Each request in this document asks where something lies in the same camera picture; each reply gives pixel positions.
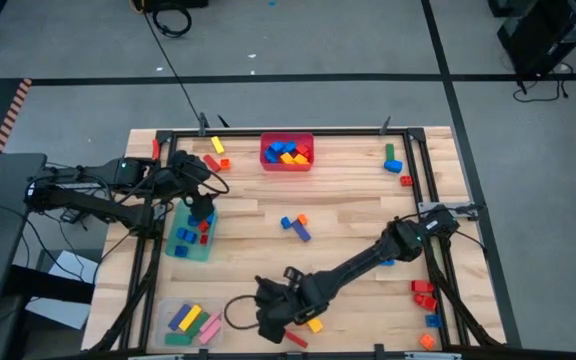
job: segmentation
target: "yellow lego brick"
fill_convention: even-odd
[[[195,321],[197,316],[199,316],[200,312],[201,307],[199,307],[199,305],[194,305],[192,309],[190,309],[190,311],[188,312],[188,315],[186,315],[186,317],[183,320],[181,320],[181,323],[179,324],[179,329],[181,329],[181,331],[188,330],[192,322]]]
[[[321,329],[324,328],[324,324],[322,324],[321,320],[319,320],[318,318],[314,318],[308,321],[308,326],[310,326],[310,330],[312,330],[312,332],[315,334],[320,332]]]
[[[308,158],[306,158],[305,156],[298,154],[297,156],[295,156],[295,162],[297,164],[301,164],[301,165],[306,165],[308,164]]]
[[[210,140],[212,140],[212,145],[215,147],[215,151],[217,151],[217,154],[223,154],[224,152],[226,152],[226,150],[224,150],[223,145],[221,145],[221,141],[219,141],[218,136],[213,136],[210,138]]]
[[[283,155],[280,156],[281,158],[281,162],[284,164],[294,164],[295,163],[295,159],[292,158],[292,156],[290,156],[290,154],[288,153],[284,153]]]

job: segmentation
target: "wooden tabletop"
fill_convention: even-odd
[[[440,200],[469,200],[450,128],[425,130]],[[126,156],[150,157],[155,133],[156,130],[131,131]],[[402,187],[398,175],[382,166],[387,143],[395,145],[397,159],[406,159],[401,136],[316,137],[316,161],[306,173],[264,171],[259,164],[259,138],[222,137],[221,141],[226,149],[223,156],[215,154],[209,138],[187,138],[178,143],[178,149],[198,156],[230,158],[232,169],[219,174],[231,191],[216,200],[219,221],[208,262],[162,255],[149,351],[166,352],[152,341],[152,330],[162,326],[157,323],[157,304],[161,299],[225,302],[237,295],[254,294],[255,275],[285,281],[282,274],[286,266],[304,273],[334,268],[369,247],[394,216],[415,212],[412,189]],[[415,157],[424,199],[429,201],[418,151]],[[406,174],[405,165],[401,175]],[[212,179],[210,184],[219,186]],[[279,223],[282,217],[294,218],[299,213],[309,218],[307,228],[312,240],[308,243],[303,243],[293,231],[284,231]],[[168,215],[165,235],[173,216],[174,212]],[[475,223],[460,223],[462,232],[479,238]],[[126,231],[121,225],[111,225],[104,252]],[[101,265],[82,349],[99,341],[124,306],[134,251],[135,239],[129,238]],[[480,247],[454,235],[451,253],[462,300],[486,330],[503,342],[497,303]],[[149,255],[146,252],[144,269]],[[308,351],[372,351],[375,343],[383,343],[388,351],[421,349],[419,338],[424,333],[432,335],[439,344],[438,332],[425,324],[424,316],[429,312],[413,302],[410,292],[410,280],[427,278],[423,256],[411,263],[379,266],[339,292],[328,311],[320,316],[324,324],[320,333],[312,334],[307,327],[294,324],[288,329],[309,342]],[[444,303],[451,342],[457,343],[452,309],[445,297]],[[229,315],[234,323],[255,322],[252,301],[231,309]],[[133,320],[133,346],[137,345],[141,314],[140,307]],[[300,350],[288,341],[273,344],[257,335],[256,330],[237,331],[226,325],[222,343],[211,352]]]

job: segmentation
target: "green block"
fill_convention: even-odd
[[[188,346],[192,344],[192,336],[188,336],[186,334],[169,333],[166,334],[164,343],[166,345]]]
[[[386,161],[395,160],[395,145],[386,144]]]
[[[199,316],[197,316],[197,319],[193,321],[192,325],[190,325],[188,330],[186,330],[186,335],[190,336],[191,339],[194,338],[199,333],[201,326],[208,321],[208,319],[210,319],[210,314],[202,311]]]

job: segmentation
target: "clear plastic container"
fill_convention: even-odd
[[[166,344],[166,335],[167,334],[180,334],[185,335],[184,331],[181,331],[179,328],[175,331],[171,330],[168,327],[170,321],[175,317],[179,309],[181,309],[184,304],[188,304],[191,307],[193,305],[199,305],[201,307],[202,312],[206,312],[209,315],[214,313],[221,313],[220,320],[222,321],[221,328],[217,331],[215,336],[213,336],[207,344],[202,344],[199,341],[199,336],[201,333],[198,333],[192,338],[192,342],[189,345],[169,345]],[[199,298],[191,298],[191,299],[181,299],[181,298],[163,298],[159,301],[158,309],[157,309],[157,323],[155,327],[155,331],[153,332],[153,342],[152,347],[158,349],[189,349],[189,348],[206,348],[210,349],[214,346],[217,346],[221,343],[223,338],[223,328],[225,324],[223,323],[223,311],[224,311],[225,302],[221,299],[199,299]]]

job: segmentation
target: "gray floor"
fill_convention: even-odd
[[[124,3],[27,3],[10,0],[0,18],[0,77],[170,75],[144,19]],[[510,73],[495,35],[501,21],[485,1],[432,0],[432,6],[452,73]],[[419,1],[214,0],[192,13],[187,37],[163,41],[182,75],[438,72]],[[576,70],[576,50],[566,60]],[[554,103],[516,103],[512,82],[455,88],[522,343],[576,351],[576,82],[567,84],[570,99]],[[378,125],[388,115],[394,125],[452,124],[439,82],[187,89],[209,119],[221,114],[232,126]],[[544,83],[530,95],[553,93],[554,84]],[[7,151],[97,164],[123,153],[130,128],[195,124],[175,85],[35,86]],[[100,249],[104,226],[88,224],[90,231],[70,227],[67,235],[78,248]],[[50,249],[66,248],[56,224],[44,220],[41,231]],[[34,260],[37,245],[28,238]],[[20,251],[17,261],[24,256]]]

